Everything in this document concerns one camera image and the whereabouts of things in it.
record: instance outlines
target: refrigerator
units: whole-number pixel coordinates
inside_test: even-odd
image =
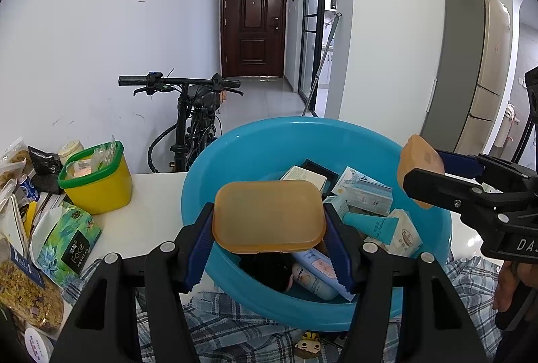
[[[446,0],[445,8],[439,69],[421,136],[435,149],[477,155],[501,108],[510,14],[500,0]]]

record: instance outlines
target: white table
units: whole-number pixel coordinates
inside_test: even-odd
[[[181,192],[186,173],[149,173],[133,175],[133,196],[122,209],[94,216],[103,230],[88,256],[89,266],[96,258],[116,252],[122,258],[145,255],[165,241],[176,238],[183,226],[181,219]],[[481,255],[482,241],[475,230],[462,224],[459,214],[452,213],[453,238],[451,248],[455,258],[472,258]],[[491,261],[501,265],[499,260]],[[180,295],[187,303],[193,294],[214,289],[213,280],[204,272],[202,280],[188,295]],[[71,306],[64,304],[64,321]]]

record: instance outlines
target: white floor tile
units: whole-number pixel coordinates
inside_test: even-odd
[[[316,114],[318,117],[325,117],[325,106],[327,105],[327,97],[329,88],[318,88],[316,96]]]
[[[257,120],[300,116],[305,109],[305,103],[297,93],[290,90],[283,79],[239,78],[240,90],[245,93],[240,96],[228,93],[228,99],[219,109],[222,122],[222,132]]]

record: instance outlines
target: brown front door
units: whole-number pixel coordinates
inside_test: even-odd
[[[286,0],[222,0],[224,77],[283,76]]]

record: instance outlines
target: bicycle handlebar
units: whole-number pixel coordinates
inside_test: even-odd
[[[239,88],[241,87],[241,82],[235,79],[222,79],[218,74],[215,74],[212,79],[194,79],[194,78],[162,78],[162,77],[152,77],[152,74],[146,76],[120,76],[118,79],[118,85],[123,86],[149,86],[150,78],[156,84],[168,84],[168,85],[220,85],[222,87],[228,88]]]

